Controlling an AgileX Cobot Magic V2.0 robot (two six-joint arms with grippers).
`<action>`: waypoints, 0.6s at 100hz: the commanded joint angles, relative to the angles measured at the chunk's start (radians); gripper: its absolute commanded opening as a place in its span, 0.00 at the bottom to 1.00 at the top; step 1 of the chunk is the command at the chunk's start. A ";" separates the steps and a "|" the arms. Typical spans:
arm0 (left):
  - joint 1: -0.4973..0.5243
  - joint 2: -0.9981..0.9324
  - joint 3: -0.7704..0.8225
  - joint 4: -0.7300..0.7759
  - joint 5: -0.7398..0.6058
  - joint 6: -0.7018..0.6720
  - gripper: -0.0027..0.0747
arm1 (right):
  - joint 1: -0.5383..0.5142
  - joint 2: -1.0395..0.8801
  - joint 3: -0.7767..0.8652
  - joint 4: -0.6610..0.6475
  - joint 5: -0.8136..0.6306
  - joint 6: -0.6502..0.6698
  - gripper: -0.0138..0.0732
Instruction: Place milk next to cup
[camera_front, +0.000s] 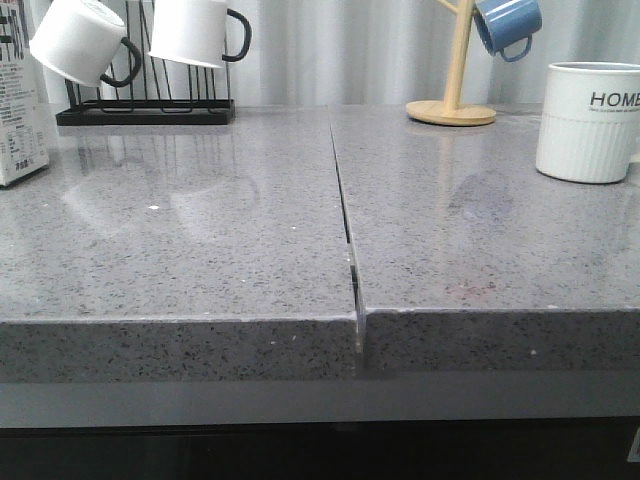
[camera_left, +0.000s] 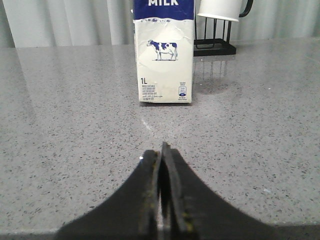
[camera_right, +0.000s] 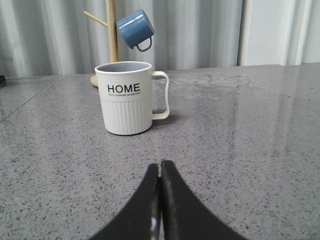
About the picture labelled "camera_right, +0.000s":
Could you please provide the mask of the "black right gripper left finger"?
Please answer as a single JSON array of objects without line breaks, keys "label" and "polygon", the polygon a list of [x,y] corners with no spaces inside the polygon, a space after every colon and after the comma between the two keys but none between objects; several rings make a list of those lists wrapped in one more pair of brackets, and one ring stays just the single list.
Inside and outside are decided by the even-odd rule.
[{"label": "black right gripper left finger", "polygon": [[147,167],[145,175],[121,211],[92,240],[157,240],[160,234],[159,168]]}]

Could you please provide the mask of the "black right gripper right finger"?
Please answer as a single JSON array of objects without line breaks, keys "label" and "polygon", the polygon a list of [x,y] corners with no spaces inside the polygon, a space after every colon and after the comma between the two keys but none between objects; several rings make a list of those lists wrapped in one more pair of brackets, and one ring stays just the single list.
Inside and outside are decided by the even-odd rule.
[{"label": "black right gripper right finger", "polygon": [[173,161],[161,162],[161,198],[166,240],[243,240],[213,215],[189,189]]}]

